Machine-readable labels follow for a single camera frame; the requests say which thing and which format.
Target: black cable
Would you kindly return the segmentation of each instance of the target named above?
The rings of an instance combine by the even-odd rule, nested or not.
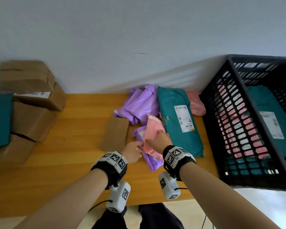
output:
[[[175,188],[174,190],[188,190],[188,188]]]
[[[92,207],[88,212],[90,212],[91,210],[93,210],[95,207],[97,207],[99,204],[102,204],[104,202],[113,202],[112,200],[105,200],[105,201],[102,201],[102,202],[99,202],[98,204],[96,204],[94,207]]]
[[[202,224],[202,227],[201,227],[201,229],[203,228],[203,226],[204,226],[204,222],[206,221],[206,216],[204,217],[204,221],[203,221],[203,224]]]

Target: purple plastic mailer bag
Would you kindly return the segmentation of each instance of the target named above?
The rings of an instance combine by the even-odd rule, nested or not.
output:
[[[127,118],[132,125],[138,124],[138,119],[132,113],[126,110],[126,107],[135,104],[137,97],[141,95],[143,90],[139,88],[133,88],[130,90],[128,99],[124,102],[123,106],[119,110],[114,110],[113,115],[115,117]]]
[[[147,125],[148,115],[157,116],[160,111],[157,85],[146,85],[145,90],[125,107],[126,111],[133,114],[142,125]]]
[[[144,142],[144,138],[145,138],[145,131],[146,131],[146,125],[140,128],[136,128],[133,131],[132,136],[136,137],[136,140]],[[153,158],[152,156],[146,154],[146,153],[142,153],[143,157],[145,158],[145,161],[149,167],[149,169],[151,171],[155,171],[156,169],[158,169],[160,166],[163,165],[163,162],[160,160],[157,160],[155,158]]]

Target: teal plastic mailer bag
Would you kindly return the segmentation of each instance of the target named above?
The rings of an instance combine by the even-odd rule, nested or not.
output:
[[[185,91],[158,87],[158,100],[163,125],[173,145],[203,158],[203,144]]]
[[[286,113],[269,88],[249,86],[247,90],[263,117],[275,146],[286,157]]]
[[[0,94],[0,146],[9,143],[13,94]]]

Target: leg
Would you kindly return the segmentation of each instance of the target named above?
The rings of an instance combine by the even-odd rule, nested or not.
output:
[[[140,229],[184,229],[181,221],[163,203],[139,205]]]
[[[124,220],[124,215],[127,211],[127,207],[121,213],[114,213],[106,209],[102,217],[98,219],[92,229],[127,229],[126,223]]]

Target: wrist strap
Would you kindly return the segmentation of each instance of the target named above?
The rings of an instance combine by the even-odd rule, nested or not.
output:
[[[171,177],[182,181],[179,175],[180,168],[188,163],[194,162],[195,158],[192,154],[181,147],[169,145],[163,151],[164,169],[171,175]]]
[[[101,169],[107,174],[108,184],[105,190],[109,190],[110,186],[119,186],[127,170],[127,160],[117,151],[109,152],[93,164],[91,170],[93,169]]]

